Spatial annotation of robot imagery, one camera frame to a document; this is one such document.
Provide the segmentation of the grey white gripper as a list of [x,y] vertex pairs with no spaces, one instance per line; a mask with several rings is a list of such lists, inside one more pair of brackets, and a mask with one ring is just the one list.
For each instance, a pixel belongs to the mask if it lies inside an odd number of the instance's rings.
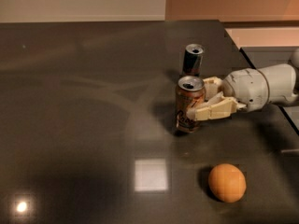
[[237,109],[244,112],[260,110],[266,105],[269,97],[267,81],[256,69],[234,71],[224,80],[208,77],[204,79],[204,83],[207,100],[214,97],[220,99],[223,94],[225,97],[214,105],[189,108],[186,112],[188,119],[224,119],[234,114]]

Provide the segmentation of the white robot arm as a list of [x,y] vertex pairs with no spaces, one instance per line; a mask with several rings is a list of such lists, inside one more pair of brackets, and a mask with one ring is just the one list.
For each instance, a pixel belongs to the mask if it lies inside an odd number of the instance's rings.
[[268,104],[298,105],[298,68],[292,63],[237,70],[225,79],[205,78],[204,83],[206,102],[187,109],[187,117],[195,121],[224,119]]

